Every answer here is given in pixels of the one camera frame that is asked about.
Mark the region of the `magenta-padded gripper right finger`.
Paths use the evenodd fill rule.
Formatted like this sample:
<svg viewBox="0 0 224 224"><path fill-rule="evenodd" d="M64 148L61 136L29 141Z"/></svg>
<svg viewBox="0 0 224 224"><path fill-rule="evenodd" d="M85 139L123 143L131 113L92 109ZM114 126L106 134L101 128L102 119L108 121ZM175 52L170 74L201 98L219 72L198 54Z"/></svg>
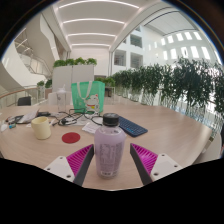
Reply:
<svg viewBox="0 0 224 224"><path fill-rule="evenodd" d="M167 154L156 154L134 143L130 144L130 154L143 185L150 184L182 169L182 167Z"/></svg>

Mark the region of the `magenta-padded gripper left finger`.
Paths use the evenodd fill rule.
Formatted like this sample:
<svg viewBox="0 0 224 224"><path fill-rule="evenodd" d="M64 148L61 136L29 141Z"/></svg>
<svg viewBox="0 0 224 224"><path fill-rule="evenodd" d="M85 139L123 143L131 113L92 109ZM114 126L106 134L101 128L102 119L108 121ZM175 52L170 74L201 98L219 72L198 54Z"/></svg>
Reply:
<svg viewBox="0 0 224 224"><path fill-rule="evenodd" d="M94 145L90 144L67 157L57 157L45 171L82 186L93 155Z"/></svg>

